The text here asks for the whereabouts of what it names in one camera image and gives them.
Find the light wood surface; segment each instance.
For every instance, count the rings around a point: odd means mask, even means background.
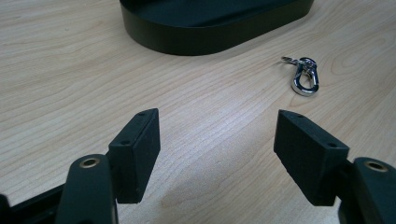
[[[166,55],[125,32],[110,0],[0,2],[0,192],[12,205],[64,183],[139,111],[160,110],[162,151],[120,223],[338,223],[273,152],[278,109],[396,166],[396,2],[316,0],[301,20],[226,51]],[[318,63],[314,97],[290,87]]]

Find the metal snap hook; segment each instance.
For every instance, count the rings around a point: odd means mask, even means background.
[[[319,89],[317,63],[310,58],[301,58],[299,60],[289,57],[282,57],[286,63],[297,65],[296,75],[291,82],[294,91],[302,96],[312,96]],[[307,75],[310,79],[311,88],[306,88],[300,83],[302,75]]]

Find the black plastic part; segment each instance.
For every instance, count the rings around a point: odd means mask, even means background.
[[[357,158],[353,167],[351,185],[365,223],[395,223],[395,168],[371,158]]]
[[[160,153],[158,109],[135,115],[108,146],[118,203],[139,203]]]
[[[334,204],[338,170],[349,147],[310,119],[279,110],[274,152],[313,205]]]
[[[118,223],[106,156],[88,155],[72,163],[55,223]]]
[[[128,34],[176,55],[220,52],[305,16],[314,0],[120,0]]]
[[[9,207],[6,196],[1,195],[0,223],[53,223],[63,188],[61,185],[13,207]]]

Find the carabiner clip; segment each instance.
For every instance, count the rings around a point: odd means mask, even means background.
[[[286,63],[292,63],[297,65],[297,72],[294,80],[291,82],[291,86],[294,91],[302,96],[312,96],[319,89],[319,80],[317,72],[317,63],[310,58],[301,58],[299,60],[288,57],[282,57],[282,60]],[[300,78],[303,74],[306,74],[311,81],[311,88],[305,88],[300,83]]]

